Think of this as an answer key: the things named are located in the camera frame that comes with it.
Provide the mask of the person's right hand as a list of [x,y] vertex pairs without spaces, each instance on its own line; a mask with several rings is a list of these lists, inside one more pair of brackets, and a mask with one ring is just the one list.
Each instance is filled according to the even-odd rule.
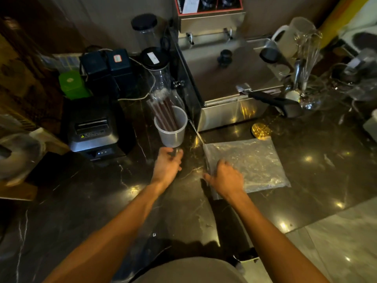
[[214,190],[227,202],[231,203],[234,199],[246,194],[243,190],[242,174],[228,161],[220,159],[213,176],[217,176],[218,179],[218,186],[213,187]]

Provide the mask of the person's left hand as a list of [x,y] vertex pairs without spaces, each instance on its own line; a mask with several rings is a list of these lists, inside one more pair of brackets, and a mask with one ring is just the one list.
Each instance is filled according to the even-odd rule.
[[167,189],[178,173],[176,170],[176,157],[171,157],[168,154],[170,151],[171,147],[161,147],[159,149],[153,169],[150,183],[155,185],[160,193]]

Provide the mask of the person's right forearm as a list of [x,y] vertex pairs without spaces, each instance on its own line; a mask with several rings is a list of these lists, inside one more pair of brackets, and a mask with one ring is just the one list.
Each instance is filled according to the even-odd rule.
[[257,209],[243,191],[224,195],[241,219],[273,283],[330,283],[319,269]]

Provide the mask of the person's left forearm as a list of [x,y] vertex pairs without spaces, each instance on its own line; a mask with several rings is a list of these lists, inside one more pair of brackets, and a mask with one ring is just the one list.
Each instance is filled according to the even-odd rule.
[[161,180],[151,182],[114,219],[75,248],[43,283],[110,283],[168,186]]

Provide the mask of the translucent plastic cup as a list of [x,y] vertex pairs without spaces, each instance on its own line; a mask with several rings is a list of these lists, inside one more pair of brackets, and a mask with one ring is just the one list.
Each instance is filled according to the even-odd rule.
[[186,112],[178,107],[178,106],[172,106],[173,108],[173,113],[176,117],[178,127],[179,129],[176,131],[165,131],[162,128],[160,128],[158,120],[156,117],[154,117],[154,125],[158,130],[158,134],[160,136],[160,139],[163,143],[164,146],[166,147],[171,147],[171,148],[176,148],[179,147],[184,140],[184,135],[185,135],[185,129],[188,124],[188,116]]

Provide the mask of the bundle of brown straws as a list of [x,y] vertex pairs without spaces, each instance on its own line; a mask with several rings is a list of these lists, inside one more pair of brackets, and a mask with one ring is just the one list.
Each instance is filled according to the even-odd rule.
[[153,91],[147,104],[162,130],[173,132],[179,129],[168,89],[162,88]]

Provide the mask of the person's shoe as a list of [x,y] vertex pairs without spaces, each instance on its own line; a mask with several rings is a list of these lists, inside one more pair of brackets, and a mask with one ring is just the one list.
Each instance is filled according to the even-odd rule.
[[254,247],[251,247],[246,251],[234,254],[233,257],[238,262],[256,261],[256,260],[259,260],[260,258]]

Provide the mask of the glass jar white label lid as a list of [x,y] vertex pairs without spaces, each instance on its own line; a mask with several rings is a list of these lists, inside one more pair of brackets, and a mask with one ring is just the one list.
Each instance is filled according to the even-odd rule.
[[160,47],[148,47],[140,54],[144,68],[150,73],[150,101],[170,100],[172,105],[185,109],[184,102],[177,90],[172,88],[173,78],[170,73],[170,54]]

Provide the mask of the black receipt printer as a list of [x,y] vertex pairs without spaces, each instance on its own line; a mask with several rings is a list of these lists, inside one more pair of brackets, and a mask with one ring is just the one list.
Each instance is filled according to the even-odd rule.
[[72,152],[100,164],[126,156],[136,135],[118,100],[92,96],[69,102],[67,140]]

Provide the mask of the black fryer lid knob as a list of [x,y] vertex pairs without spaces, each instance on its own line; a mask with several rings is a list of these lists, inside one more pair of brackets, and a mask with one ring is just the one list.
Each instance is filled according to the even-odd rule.
[[227,67],[229,66],[233,59],[232,59],[233,53],[231,50],[224,49],[220,52],[220,55],[217,58],[217,62],[220,67]]

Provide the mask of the green box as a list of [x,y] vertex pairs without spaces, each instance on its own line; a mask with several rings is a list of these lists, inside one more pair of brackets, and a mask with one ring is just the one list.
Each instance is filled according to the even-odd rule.
[[62,92],[69,100],[91,97],[84,80],[78,71],[67,71],[59,75]]

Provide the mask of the glass utensil holder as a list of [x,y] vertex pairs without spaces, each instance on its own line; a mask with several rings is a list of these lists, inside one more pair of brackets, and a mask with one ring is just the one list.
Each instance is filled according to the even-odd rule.
[[308,78],[305,90],[300,96],[300,106],[304,111],[319,111],[324,106],[326,85],[313,74]]

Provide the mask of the glass jar plain black lid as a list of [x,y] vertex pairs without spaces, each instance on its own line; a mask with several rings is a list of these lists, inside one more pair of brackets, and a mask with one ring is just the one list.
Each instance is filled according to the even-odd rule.
[[135,32],[140,52],[149,47],[159,47],[165,51],[170,49],[167,23],[155,14],[144,13],[135,16],[131,20],[131,27]]

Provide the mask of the black and silver appliance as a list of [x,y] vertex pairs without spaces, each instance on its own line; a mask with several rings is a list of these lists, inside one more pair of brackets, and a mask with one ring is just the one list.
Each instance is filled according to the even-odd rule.
[[352,58],[333,66],[331,91],[340,99],[377,99],[377,26],[345,33],[342,40]]

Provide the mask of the yellow pole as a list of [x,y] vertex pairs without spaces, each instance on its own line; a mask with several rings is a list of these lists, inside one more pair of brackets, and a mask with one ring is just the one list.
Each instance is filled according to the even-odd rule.
[[340,0],[319,27],[322,34],[320,49],[336,38],[341,29],[362,9],[369,0]]

